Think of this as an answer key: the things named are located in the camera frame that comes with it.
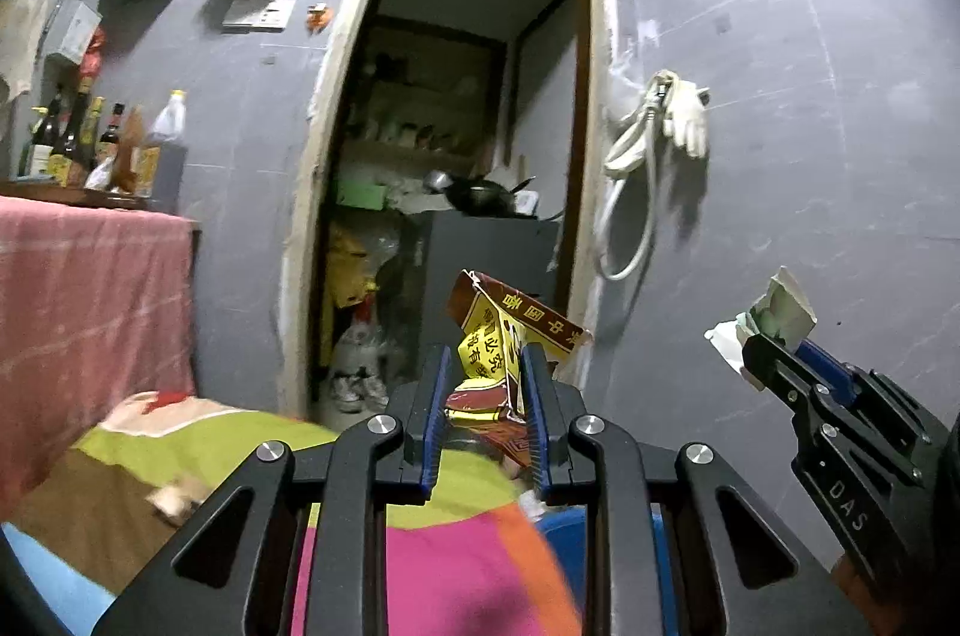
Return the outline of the person's right hand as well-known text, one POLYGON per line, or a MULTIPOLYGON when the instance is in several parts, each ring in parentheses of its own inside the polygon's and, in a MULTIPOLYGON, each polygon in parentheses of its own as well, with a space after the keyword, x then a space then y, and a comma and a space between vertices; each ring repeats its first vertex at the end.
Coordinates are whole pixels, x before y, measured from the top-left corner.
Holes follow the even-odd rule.
POLYGON ((866 579, 848 555, 841 555, 832 567, 832 579, 850 600, 875 636, 895 636, 905 623, 903 602, 890 595, 875 597, 866 579))

